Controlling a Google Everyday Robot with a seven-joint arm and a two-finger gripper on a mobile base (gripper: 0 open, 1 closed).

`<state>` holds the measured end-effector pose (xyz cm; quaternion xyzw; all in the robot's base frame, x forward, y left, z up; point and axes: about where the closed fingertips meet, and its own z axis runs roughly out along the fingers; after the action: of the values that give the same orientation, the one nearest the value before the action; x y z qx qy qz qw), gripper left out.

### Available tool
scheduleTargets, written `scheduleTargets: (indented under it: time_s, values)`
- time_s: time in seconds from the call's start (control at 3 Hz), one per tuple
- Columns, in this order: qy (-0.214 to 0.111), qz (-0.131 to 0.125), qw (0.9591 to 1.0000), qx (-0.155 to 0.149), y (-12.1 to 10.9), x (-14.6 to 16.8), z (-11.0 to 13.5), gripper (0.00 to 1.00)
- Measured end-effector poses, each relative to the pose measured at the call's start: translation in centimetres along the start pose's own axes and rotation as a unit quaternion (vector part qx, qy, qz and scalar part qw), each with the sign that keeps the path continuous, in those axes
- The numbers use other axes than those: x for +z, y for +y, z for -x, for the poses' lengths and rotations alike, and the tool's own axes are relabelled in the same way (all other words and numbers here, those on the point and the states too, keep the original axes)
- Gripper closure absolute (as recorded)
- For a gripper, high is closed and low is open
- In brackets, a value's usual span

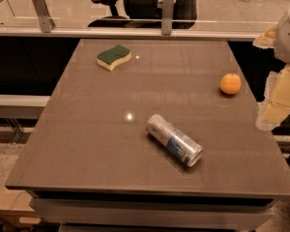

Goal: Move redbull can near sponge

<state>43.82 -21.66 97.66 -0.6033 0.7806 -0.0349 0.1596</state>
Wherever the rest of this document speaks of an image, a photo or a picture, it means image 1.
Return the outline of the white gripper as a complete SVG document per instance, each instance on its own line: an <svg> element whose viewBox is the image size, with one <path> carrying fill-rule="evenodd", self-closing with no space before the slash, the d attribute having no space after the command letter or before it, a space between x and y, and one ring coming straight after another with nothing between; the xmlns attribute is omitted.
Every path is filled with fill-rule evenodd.
<svg viewBox="0 0 290 232"><path fill-rule="evenodd" d="M290 63L290 7L279 20L252 43L261 49L275 48L275 57ZM272 131L290 114L290 64L280 72L270 72L264 100L259 105L255 125L261 131Z"/></svg>

